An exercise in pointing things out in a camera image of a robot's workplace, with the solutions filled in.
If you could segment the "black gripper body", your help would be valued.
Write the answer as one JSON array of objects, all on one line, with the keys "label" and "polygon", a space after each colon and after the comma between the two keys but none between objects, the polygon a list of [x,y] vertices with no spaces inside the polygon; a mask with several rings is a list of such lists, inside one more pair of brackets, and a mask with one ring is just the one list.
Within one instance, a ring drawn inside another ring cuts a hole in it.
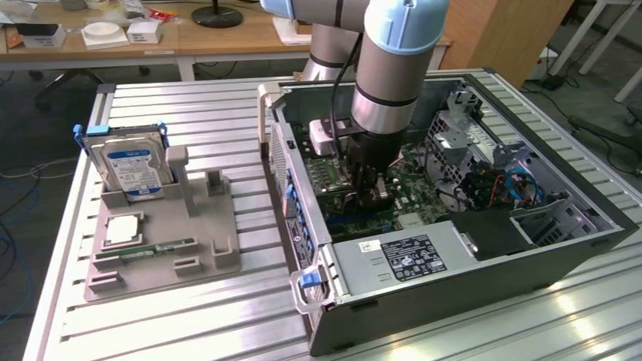
[{"label": "black gripper body", "polygon": [[405,131],[392,134],[362,132],[353,134],[348,146],[348,167],[352,177],[385,174],[398,158]]}]

